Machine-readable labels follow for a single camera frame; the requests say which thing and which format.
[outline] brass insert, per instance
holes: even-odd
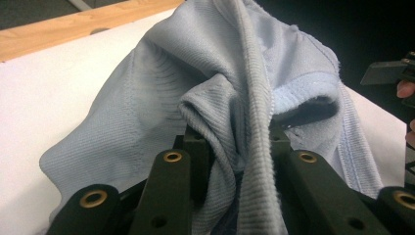
[[[177,152],[168,152],[164,154],[164,160],[168,163],[176,163],[182,159],[182,155]]]
[[[403,191],[394,191],[393,198],[404,207],[415,210],[415,196],[412,194],[408,194]]]
[[[299,157],[301,160],[309,164],[314,164],[315,162],[317,162],[317,158],[310,154],[300,154]]]
[[[80,199],[79,204],[83,208],[91,209],[100,206],[107,200],[108,194],[106,191],[97,189],[87,192]]]

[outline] screw hole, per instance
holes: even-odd
[[[98,201],[102,196],[100,194],[92,194],[89,195],[88,197],[86,197],[86,202],[87,203],[93,203]]]
[[[407,204],[411,204],[411,205],[415,205],[415,199],[414,198],[410,198],[408,196],[402,196],[401,197],[402,201],[407,203]]]
[[[363,230],[364,229],[364,223],[358,218],[350,218],[348,220],[348,225],[350,225],[351,227],[353,227],[354,229],[357,229],[357,230]]]
[[[317,162],[317,158],[309,154],[300,154],[300,159],[309,164]]]
[[[395,191],[394,199],[401,205],[411,210],[415,210],[415,196],[403,191]]]
[[[91,209],[100,206],[107,200],[108,194],[104,190],[93,190],[87,192],[80,199],[79,204],[86,209]]]
[[[152,226],[155,228],[164,227],[167,224],[167,219],[163,215],[158,215],[152,219]]]
[[[182,155],[177,152],[169,152],[166,153],[163,158],[168,163],[175,163],[182,159]]]

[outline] crumpled cloth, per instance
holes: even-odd
[[[51,219],[80,188],[103,183],[123,191],[147,178],[154,157],[188,123],[215,154],[193,233],[210,232],[229,210],[235,175],[243,174],[238,233],[284,234],[272,116],[294,149],[322,155],[351,188],[371,197],[382,188],[329,48],[252,0],[189,0],[146,33],[85,121],[42,156],[42,170],[62,193]]]

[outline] knit fabric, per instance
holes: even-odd
[[[284,234],[270,156],[274,115],[294,149],[322,155],[350,187],[376,196],[380,176],[335,54],[252,0],[186,1],[118,65],[85,121],[42,156],[63,197],[51,219],[82,187],[123,191],[147,178],[188,123],[215,154],[193,233],[223,217],[243,173],[238,232]]]

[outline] dark background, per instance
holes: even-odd
[[[401,120],[415,118],[400,104],[396,85],[362,86],[360,80],[374,62],[398,61],[415,50],[415,1],[257,0],[272,16],[297,24],[331,48],[341,63],[345,85]]]

